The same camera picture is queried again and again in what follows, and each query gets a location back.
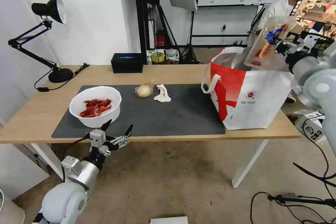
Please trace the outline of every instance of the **black box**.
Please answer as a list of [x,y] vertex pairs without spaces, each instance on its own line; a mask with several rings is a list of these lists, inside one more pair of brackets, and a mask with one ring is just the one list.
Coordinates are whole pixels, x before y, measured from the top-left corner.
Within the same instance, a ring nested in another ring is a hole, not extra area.
[[111,64],[115,74],[142,73],[144,67],[141,53],[115,53],[111,59]]

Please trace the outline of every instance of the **shopping bag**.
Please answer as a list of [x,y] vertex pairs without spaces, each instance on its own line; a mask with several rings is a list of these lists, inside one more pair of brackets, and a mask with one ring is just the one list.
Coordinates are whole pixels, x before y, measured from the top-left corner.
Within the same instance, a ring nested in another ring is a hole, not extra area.
[[[241,71],[224,66],[227,54],[242,54],[244,48],[224,48],[211,59],[202,80],[203,93],[211,94],[227,130],[267,128],[291,91],[293,75],[280,71]],[[204,89],[210,67],[211,83]]]

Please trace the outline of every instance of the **black desk mat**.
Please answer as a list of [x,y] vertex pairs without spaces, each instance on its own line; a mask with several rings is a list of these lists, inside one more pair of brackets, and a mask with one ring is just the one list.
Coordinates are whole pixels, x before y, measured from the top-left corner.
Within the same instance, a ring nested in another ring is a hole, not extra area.
[[[107,135],[120,136],[133,124],[132,136],[173,136],[224,134],[221,122],[210,95],[203,94],[201,84],[165,85],[170,102],[154,101],[154,94],[139,99],[134,95],[138,85],[114,85],[122,98],[120,115],[106,131]],[[83,86],[79,92],[94,86]],[[92,129],[84,126],[69,109],[64,114],[52,138],[80,138]]]

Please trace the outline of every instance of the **white shirt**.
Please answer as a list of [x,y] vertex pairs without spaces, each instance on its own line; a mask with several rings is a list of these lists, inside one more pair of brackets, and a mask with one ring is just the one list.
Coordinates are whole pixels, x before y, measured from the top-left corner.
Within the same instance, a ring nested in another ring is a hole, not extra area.
[[255,41],[258,38],[256,34],[257,31],[264,28],[265,24],[267,23],[268,19],[273,16],[289,16],[292,12],[294,6],[288,3],[288,0],[278,0],[271,5],[269,5],[264,13],[262,14],[260,20],[254,25],[252,31],[250,32],[249,37],[247,38],[247,46],[253,46]]

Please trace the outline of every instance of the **person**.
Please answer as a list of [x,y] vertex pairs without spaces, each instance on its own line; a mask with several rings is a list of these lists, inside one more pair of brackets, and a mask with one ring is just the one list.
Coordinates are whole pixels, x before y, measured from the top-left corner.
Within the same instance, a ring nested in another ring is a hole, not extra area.
[[253,46],[261,29],[263,29],[270,17],[289,16],[297,1],[298,0],[278,0],[264,9],[264,11],[255,18],[254,23],[252,23],[253,27],[247,39],[247,45]]

